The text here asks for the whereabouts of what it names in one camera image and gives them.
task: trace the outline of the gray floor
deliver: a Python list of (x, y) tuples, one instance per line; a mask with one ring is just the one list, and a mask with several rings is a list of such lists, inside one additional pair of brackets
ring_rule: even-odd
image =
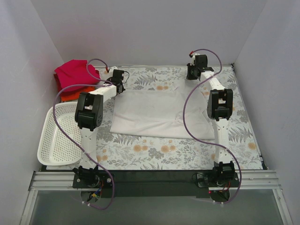
[[(30, 224), (283, 224), (272, 190), (241, 190), (237, 198), (225, 206), (195, 201), (192, 197), (119, 197), (106, 211), (89, 208), (72, 199), (80, 199), (79, 195), (79, 191), (39, 191)], [(100, 205), (108, 201), (101, 199)]]

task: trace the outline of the gray wall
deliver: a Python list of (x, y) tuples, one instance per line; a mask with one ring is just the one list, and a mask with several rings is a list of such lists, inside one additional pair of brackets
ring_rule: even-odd
[(268, 0), (235, 66), (263, 158), (300, 224), (300, 1)]
[(64, 61), (99, 57), (110, 65), (185, 65), (204, 47), (233, 63), (266, 2), (31, 1)]
[(0, 21), (0, 224), (16, 225), (63, 61), (30, 0), (0, 0)]

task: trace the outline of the wire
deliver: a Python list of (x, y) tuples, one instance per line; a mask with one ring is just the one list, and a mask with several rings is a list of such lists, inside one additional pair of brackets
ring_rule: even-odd
[[(106, 65), (106, 67), (107, 67), (107, 70), (108, 70), (108, 66), (107, 66), (107, 64), (104, 62), (104, 61), (102, 61), (102, 60), (100, 60), (100, 59), (92, 59), (92, 60), (90, 60), (88, 63), (87, 63), (87, 66), (86, 66), (86, 68), (87, 68), (87, 71), (88, 71), (88, 73), (91, 75), (91, 76), (93, 76), (90, 72), (89, 72), (89, 70), (88, 70), (88, 64), (91, 62), (91, 61), (93, 61), (93, 60), (98, 60), (98, 61), (101, 61), (101, 62), (103, 62), (105, 65)], [(55, 100), (54, 100), (54, 102), (53, 102), (53, 107), (52, 107), (52, 112), (53, 112), (53, 118), (54, 118), (54, 122), (56, 123), (56, 125), (57, 125), (57, 127), (58, 127), (58, 129), (71, 141), (71, 142), (73, 142), (78, 148), (80, 148), (80, 150), (89, 158), (89, 160), (90, 161), (92, 161), (93, 163), (95, 163), (96, 165), (98, 165), (101, 169), (103, 169), (107, 174), (108, 174), (108, 176), (110, 177), (110, 179), (112, 179), (112, 197), (111, 197), (111, 200), (110, 200), (110, 202), (108, 203), (108, 205), (107, 206), (105, 206), (105, 207), (98, 207), (98, 206), (96, 206), (96, 205), (92, 205), (92, 204), (90, 204), (90, 203), (88, 203), (88, 202), (85, 202), (84, 201), (84, 203), (85, 204), (87, 204), (87, 205), (89, 205), (89, 206), (91, 206), (91, 207), (93, 207), (93, 208), (95, 208), (95, 209), (98, 209), (98, 210), (106, 210), (111, 204), (112, 204), (112, 202), (113, 202), (113, 198), (114, 198), (114, 189), (115, 189), (115, 186), (114, 186), (114, 180), (113, 180), (113, 176), (111, 175), (111, 173), (107, 170), (107, 169), (105, 169), (102, 165), (100, 165), (98, 162), (96, 162), (76, 141), (74, 141), (62, 128), (61, 128), (61, 126), (59, 125), (59, 123), (58, 123), (58, 121), (57, 121), (57, 118), (56, 118), (56, 115), (55, 115), (55, 105), (56, 105), (56, 101), (57, 101), (57, 99), (59, 98), (59, 96), (60, 96), (60, 94), (63, 92), (63, 91), (65, 91), (66, 89), (68, 89), (68, 88), (72, 88), (72, 87), (107, 87), (107, 86), (111, 86), (112, 85), (112, 83), (111, 82), (109, 82), (109, 84), (107, 84), (107, 85), (92, 85), (92, 84), (73, 84), (73, 85), (70, 85), (70, 86), (67, 86), (67, 87), (65, 87), (65, 88), (63, 88), (62, 90), (60, 90), (58, 93), (57, 93), (57, 95), (56, 95), (56, 97), (55, 97)]]
[[(236, 162), (236, 164), (237, 164), (237, 166), (238, 166), (238, 168), (239, 168), (239, 172), (240, 172), (240, 182), (239, 182), (238, 188), (237, 188), (236, 192), (234, 193), (234, 195), (232, 196), (231, 199), (227, 200), (226, 202), (216, 202), (216, 203), (219, 203), (219, 204), (227, 204), (227, 203), (230, 203), (233, 199), (235, 199), (236, 195), (238, 194), (238, 192), (239, 192), (239, 190), (240, 190), (240, 185), (241, 185), (241, 181), (242, 181), (242, 171), (241, 171), (240, 164), (239, 164), (237, 158), (234, 156), (234, 154), (233, 154), (227, 147), (225, 147), (225, 146), (223, 146), (223, 145), (221, 145), (221, 144), (218, 144), (218, 143), (212, 143), (212, 142), (205, 142), (205, 141), (202, 141), (202, 140), (196, 138), (195, 136), (193, 136), (193, 135), (191, 134), (191, 132), (189, 131), (189, 129), (188, 129), (188, 127), (187, 127), (187, 124), (186, 124), (186, 118), (185, 118), (186, 107), (187, 107), (188, 100), (189, 100), (189, 98), (191, 97), (192, 93), (193, 93), (200, 85), (202, 85), (203, 83), (207, 82), (207, 81), (210, 80), (211, 78), (213, 78), (213, 77), (215, 77), (216, 75), (218, 75), (219, 73), (221, 73), (222, 68), (223, 68), (223, 67), (222, 67), (222, 62), (221, 62), (220, 58), (219, 58), (218, 55), (215, 54), (212, 50), (205, 49), (205, 48), (197, 49), (197, 50), (195, 50), (195, 51), (191, 51), (190, 55), (192, 55), (193, 53), (195, 53), (195, 52), (197, 52), (197, 51), (208, 51), (208, 52), (210, 52), (210, 53), (213, 53), (213, 54), (217, 57), (217, 59), (219, 60), (219, 63), (220, 63), (220, 70), (219, 70), (218, 72), (216, 72), (214, 75), (212, 75), (211, 77), (209, 77), (209, 78), (207, 78), (206, 80), (200, 82), (198, 85), (196, 85), (196, 86), (192, 89), (191, 93), (188, 95), (188, 97), (187, 97), (187, 99), (186, 99), (186, 101), (185, 101), (185, 103), (184, 103), (184, 106), (183, 106), (183, 113), (182, 113), (183, 125), (184, 125), (186, 131), (188, 132), (188, 134), (189, 134), (192, 138), (194, 138), (196, 141), (199, 141), (199, 142), (204, 143), (204, 144), (210, 144), (210, 145), (215, 145), (215, 146), (224, 148), (225, 150), (227, 150), (227, 151), (229, 152), (229, 154), (230, 154), (230, 155), (233, 157), (233, 159), (235, 160), (235, 162)], [(202, 200), (202, 199), (196, 199), (196, 200), (198, 200), (198, 201), (210, 202), (210, 201), (206, 201), (206, 200)]]
[(126, 79), (126, 81), (125, 81), (125, 83), (127, 83), (128, 79), (129, 79), (129, 77), (130, 77), (130, 73), (127, 72), (127, 71), (124, 71), (124, 73), (128, 73), (128, 77), (127, 77), (127, 79)]

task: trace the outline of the basket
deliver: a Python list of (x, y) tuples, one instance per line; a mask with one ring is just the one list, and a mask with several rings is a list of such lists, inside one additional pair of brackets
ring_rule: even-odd
[[(55, 114), (61, 128), (81, 144), (79, 127), (75, 122), (77, 102), (59, 103)], [(54, 122), (52, 108), (48, 111), (37, 150), (37, 158), (44, 165), (68, 165), (81, 159), (81, 150), (67, 139)]]

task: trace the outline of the floral pattern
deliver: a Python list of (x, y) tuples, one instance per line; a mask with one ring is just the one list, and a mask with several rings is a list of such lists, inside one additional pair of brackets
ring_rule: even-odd
[[(127, 90), (172, 90), (173, 82), (185, 79), (186, 67), (124, 67), (130, 73)], [(247, 112), (243, 106), (236, 78), (231, 67), (223, 67), (218, 80), (233, 90), (233, 113), (229, 124), (229, 149), (242, 169), (262, 169)], [(209, 92), (199, 87), (208, 100)], [(170, 139), (109, 132), (114, 99), (105, 102), (103, 122), (97, 134), (97, 159), (109, 170), (200, 170), (211, 169), (215, 147), (193, 139)], [(47, 169), (70, 169), (68, 166), (48, 166)]]

